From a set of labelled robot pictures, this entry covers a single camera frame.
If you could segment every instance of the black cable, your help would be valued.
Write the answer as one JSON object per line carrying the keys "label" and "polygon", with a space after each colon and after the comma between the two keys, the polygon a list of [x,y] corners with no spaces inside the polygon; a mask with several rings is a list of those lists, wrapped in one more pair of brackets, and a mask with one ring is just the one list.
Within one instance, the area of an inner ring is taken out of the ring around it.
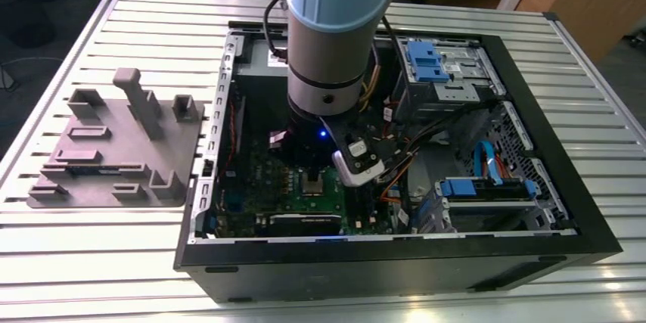
{"label": "black cable", "polygon": [[272,9],[276,7],[278,2],[280,2],[280,0],[272,0],[270,5],[265,9],[264,32],[265,32],[265,38],[268,39],[268,44],[270,45],[272,54],[274,54],[280,59],[286,60],[288,59],[288,50],[276,48],[274,41],[272,40],[272,37],[270,37],[270,30],[269,30],[269,25],[268,25],[270,23],[269,19],[270,19]]}
{"label": "black cable", "polygon": [[376,58],[376,66],[382,65],[382,60],[380,58],[380,51],[377,50],[377,42],[373,41],[373,57]]}
{"label": "black cable", "polygon": [[401,198],[401,208],[409,215],[409,224],[406,226],[406,233],[412,231],[413,227],[413,202],[412,197],[409,195],[409,170],[404,172],[402,176],[400,177],[400,198]]}
{"label": "black cable", "polygon": [[405,148],[404,151],[410,151],[412,148],[416,146],[417,143],[422,139],[432,138],[436,134],[442,132],[446,128],[445,125],[448,123],[452,123],[453,121],[457,121],[461,117],[468,115],[469,113],[482,110],[482,109],[489,109],[490,107],[496,106],[500,103],[500,100],[493,99],[488,100],[485,102],[481,102],[480,104],[472,104],[462,106],[460,109],[457,109],[453,113],[450,113],[448,116],[445,116],[442,119],[437,120],[436,122],[430,123],[413,137],[412,141],[409,142],[408,147]]}
{"label": "black cable", "polygon": [[464,117],[465,115],[468,115],[469,113],[472,113],[477,110],[482,110],[482,109],[488,109],[488,108],[493,107],[498,103],[500,103],[500,100],[489,100],[489,101],[485,101],[480,104],[466,105],[466,106],[461,107],[460,109],[457,109],[453,113],[450,113],[442,119],[430,123],[417,133],[417,135],[413,137],[412,141],[406,144],[406,147],[404,148],[402,153],[401,153],[402,154],[402,160],[398,162],[398,164],[394,167],[389,168],[382,173],[382,175],[389,175],[394,170],[398,170],[402,167],[402,165],[406,164],[406,162],[410,161],[410,159],[416,156],[416,153],[421,149],[421,147],[417,146],[417,144],[424,139],[433,138],[437,134],[444,132],[446,130],[446,124],[448,123],[452,123],[453,121],[456,121],[457,119],[460,119],[461,117]]}
{"label": "black cable", "polygon": [[[382,23],[384,23],[384,26],[386,27],[388,34],[392,38],[393,47],[396,48],[397,59],[400,60],[400,67],[402,68],[404,88],[406,89],[406,95],[408,95],[406,100],[408,100],[408,103],[409,103],[409,109],[412,110],[413,109],[413,102],[412,102],[413,93],[412,93],[412,88],[410,88],[410,85],[409,85],[410,78],[409,78],[409,69],[406,67],[406,57],[405,57],[405,54],[402,53],[402,48],[400,47],[400,42],[397,40],[396,32],[393,32],[392,24],[389,23],[386,16],[382,17]],[[409,120],[410,120],[410,117],[409,117],[408,120],[404,120],[405,126],[409,124]]]}

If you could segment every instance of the aluminum table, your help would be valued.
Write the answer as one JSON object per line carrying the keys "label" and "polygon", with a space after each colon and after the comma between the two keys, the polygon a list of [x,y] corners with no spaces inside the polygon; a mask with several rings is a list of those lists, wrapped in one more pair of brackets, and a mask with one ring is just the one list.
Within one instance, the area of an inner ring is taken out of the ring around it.
{"label": "aluminum table", "polygon": [[[183,207],[30,209],[27,192],[69,122],[73,90],[97,88],[105,97],[123,98],[111,85],[114,70],[138,67],[158,99],[191,94],[211,102],[227,23],[261,21],[269,2],[102,0],[0,163],[0,319],[646,319],[645,132],[564,26],[542,14],[404,4],[388,12],[397,29],[502,37],[624,246],[593,266],[509,292],[218,305],[173,270]],[[282,12],[270,21],[285,21]]]}

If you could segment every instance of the blue plastic latch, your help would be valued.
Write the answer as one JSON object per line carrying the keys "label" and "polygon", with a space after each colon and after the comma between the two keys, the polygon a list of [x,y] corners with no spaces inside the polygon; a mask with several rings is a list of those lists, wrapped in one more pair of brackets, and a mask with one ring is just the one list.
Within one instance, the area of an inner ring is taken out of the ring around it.
{"label": "blue plastic latch", "polygon": [[432,42],[409,42],[409,58],[418,82],[449,82],[450,76],[441,67],[442,56]]}
{"label": "blue plastic latch", "polygon": [[452,183],[452,189],[454,190],[454,195],[457,196],[476,195],[474,181],[469,179],[453,179],[450,183]]}
{"label": "blue plastic latch", "polygon": [[454,194],[454,190],[452,189],[452,184],[449,182],[441,182],[441,190],[442,196],[449,197]]}
{"label": "blue plastic latch", "polygon": [[525,180],[525,187],[528,188],[528,193],[530,198],[537,198],[538,191],[537,191],[537,185],[534,185],[534,182],[530,181],[529,179]]}

